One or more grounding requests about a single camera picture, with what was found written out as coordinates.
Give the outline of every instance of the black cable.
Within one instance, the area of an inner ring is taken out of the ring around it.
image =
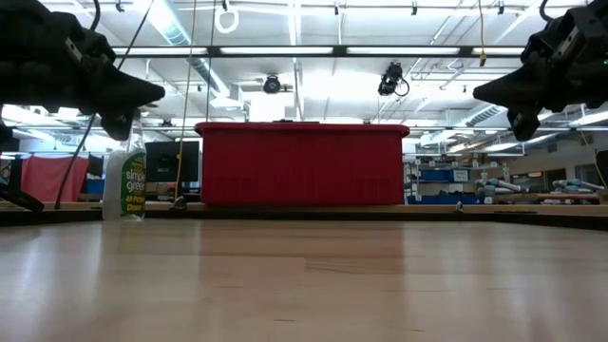
[[[94,31],[99,25],[99,19],[102,17],[102,9],[99,6],[99,0],[93,0],[95,4],[95,18],[93,18],[93,24],[91,24],[90,30]]]
[[[123,67],[126,57],[128,56],[128,54],[131,51],[131,49],[133,48],[133,46],[135,45],[135,40],[140,35],[140,31],[142,31],[143,24],[145,24],[145,20],[148,17],[148,13],[150,12],[150,9],[152,9],[152,5],[154,4],[154,1],[155,0],[150,1],[150,5],[148,5],[148,9],[145,12],[145,14],[143,15],[140,25],[137,27],[137,30],[135,31],[135,34],[133,35],[133,39],[131,39],[131,43],[129,44],[128,48],[126,49],[123,59],[118,64],[118,67],[117,67],[118,70],[120,70],[121,67]],[[93,20],[93,26],[91,26],[91,30],[94,30],[94,27],[97,27],[97,25],[99,24],[99,15],[98,14],[100,13],[100,11],[97,10],[98,8],[99,8],[99,0],[95,0],[96,13],[95,13],[95,19]],[[78,147],[76,147],[76,152],[74,153],[74,155],[72,156],[72,159],[69,161],[69,164],[67,165],[67,170],[66,170],[66,173],[64,174],[64,178],[61,181],[61,186],[59,187],[59,193],[57,194],[57,200],[55,201],[55,210],[61,209],[61,197],[64,194],[64,189],[66,188],[67,178],[69,177],[69,173],[71,172],[72,167],[74,166],[74,163],[76,162],[76,158],[78,158],[78,155],[80,154],[80,150],[85,145],[86,137],[88,137],[88,133],[91,131],[91,127],[93,126],[93,123],[95,122],[96,115],[97,114],[93,114],[91,116],[91,119],[88,122],[88,127],[86,128],[85,134],[83,135],[83,138],[80,140]]]
[[[408,86],[408,91],[406,91],[406,93],[402,95],[402,94],[399,94],[399,93],[398,93],[398,92],[395,90],[395,95],[397,95],[397,96],[399,96],[399,97],[406,97],[406,96],[408,96],[408,94],[409,94],[409,83],[408,83],[408,81],[406,81],[406,80],[404,80],[404,79],[401,79],[401,81],[403,81],[403,83],[404,83],[404,84],[406,84],[406,86]]]
[[[547,6],[547,2],[549,2],[549,0],[542,0],[540,12],[541,12],[541,18],[544,19],[544,21],[548,23],[550,21],[553,21],[553,18],[548,16],[547,13],[544,11],[544,8]]]
[[[126,61],[126,56],[128,56],[129,52],[131,52],[131,49],[135,45],[135,40],[137,39],[137,36],[140,35],[140,31],[143,28],[143,24],[145,24],[145,20],[148,18],[148,13],[150,13],[150,10],[152,9],[152,5],[154,4],[155,1],[156,0],[150,1],[150,5],[148,5],[148,9],[145,11],[145,14],[143,15],[143,18],[140,22],[140,25],[137,27],[137,30],[135,31],[135,34],[133,35],[133,39],[131,39],[131,43],[129,43],[129,47],[126,48],[126,52],[124,53],[123,59],[118,64],[118,70],[120,70],[121,67],[123,67],[124,61]]]

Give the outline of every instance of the wire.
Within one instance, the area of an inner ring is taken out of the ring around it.
[[[99,0],[93,0],[95,4],[95,18],[93,18],[93,23],[91,24],[90,30],[94,31],[99,25],[99,19],[102,17],[102,9],[99,6]]]
[[[403,78],[401,79],[401,81],[403,81],[403,83],[408,86],[408,90],[404,93],[404,94],[399,94],[396,90],[395,90],[395,95],[399,96],[400,98],[406,97],[409,94],[409,83],[408,81],[404,80]]]
[[[214,4],[213,4],[213,8],[214,8],[214,15],[216,14],[216,3],[218,0],[214,0]],[[197,3],[198,0],[194,0],[194,8],[197,7]],[[197,12],[195,10],[192,11],[192,29],[190,30],[190,52],[188,53],[188,59],[192,58],[193,55],[193,50],[194,50],[194,34],[196,31],[196,27],[197,27]],[[215,32],[215,26],[212,25],[211,26],[211,45],[213,45],[213,35]],[[209,69],[211,70],[211,58],[209,58]],[[180,193],[180,189],[181,189],[181,165],[183,164],[183,138],[185,136],[185,131],[186,131],[186,116],[188,113],[188,95],[190,95],[190,75],[192,73],[192,68],[190,67],[190,65],[188,65],[188,79],[186,80],[186,93],[184,95],[184,105],[183,105],[183,115],[182,115],[182,122],[181,122],[181,134],[180,134],[180,154],[179,154],[179,160],[178,160],[178,178],[176,180],[175,183],[175,192],[173,193],[173,197],[174,197],[174,201],[176,201],[178,199],[178,194]],[[210,80],[207,79],[207,121],[209,121],[209,92],[211,90],[210,85]]]
[[[481,27],[481,38],[482,38],[482,53],[479,55],[479,64],[480,67],[485,66],[485,60],[487,57],[485,56],[485,23],[484,23],[484,10],[482,9],[482,0],[477,1],[477,8],[479,9],[479,18],[482,24]]]
[[[539,10],[541,13],[541,18],[544,19],[544,21],[548,23],[548,22],[553,21],[553,18],[548,16],[547,13],[544,11],[544,8],[547,6],[547,2],[549,2],[549,0],[542,0],[541,7],[539,8]]]
[[[99,10],[99,0],[94,0],[94,1],[95,1],[95,19],[93,19],[93,25],[91,26],[91,30],[94,30],[97,27],[97,25],[99,24],[100,17],[101,17],[101,11]],[[150,1],[150,5],[148,5],[148,9],[145,12],[145,14],[143,15],[140,25],[137,27],[137,30],[135,31],[135,34],[133,35],[133,39],[131,39],[131,43],[129,44],[128,48],[126,49],[123,59],[118,64],[118,67],[117,67],[118,70],[120,70],[121,67],[123,67],[126,57],[128,56],[128,54],[131,51],[131,49],[133,48],[133,46],[135,45],[135,40],[140,35],[140,31],[142,31],[143,24],[145,24],[145,20],[148,17],[148,13],[150,12],[150,9],[152,9],[152,5],[154,4],[155,1],[156,0]],[[88,122],[88,126],[86,127],[85,134],[83,135],[83,138],[80,140],[78,147],[76,147],[76,152],[74,153],[71,160],[69,161],[69,164],[67,165],[67,170],[64,174],[64,178],[61,181],[61,186],[59,187],[59,193],[57,194],[57,199],[55,200],[55,210],[61,209],[61,197],[64,194],[64,189],[66,188],[67,178],[69,177],[69,173],[71,172],[72,167],[74,166],[74,163],[76,162],[76,158],[78,158],[78,155],[80,154],[80,150],[85,145],[86,138],[88,137],[88,133],[91,131],[91,127],[93,126],[93,123],[95,122],[96,116],[97,116],[97,114],[93,114],[91,116],[91,119]]]
[[[580,135],[582,136],[582,140],[585,142],[585,146],[588,148],[591,148],[591,146],[589,146],[589,142],[587,142],[587,137],[585,137],[585,134],[582,131],[580,132]],[[602,176],[601,170],[599,170],[598,152],[596,150],[593,151],[593,164],[596,166],[596,170],[598,170],[599,179],[601,180],[601,183],[604,185],[604,189],[608,190],[608,185],[606,184],[606,180]]]

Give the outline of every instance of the computer monitor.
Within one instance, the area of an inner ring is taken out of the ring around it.
[[[147,142],[146,181],[171,182],[178,179],[179,142]],[[183,142],[180,181],[199,181],[200,142]]]

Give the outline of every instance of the red bin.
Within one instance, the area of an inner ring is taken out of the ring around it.
[[[201,201],[402,204],[402,125],[199,123]]]

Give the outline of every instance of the wooden tabletop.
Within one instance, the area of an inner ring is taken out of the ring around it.
[[[486,222],[5,229],[0,341],[606,341],[607,245]]]

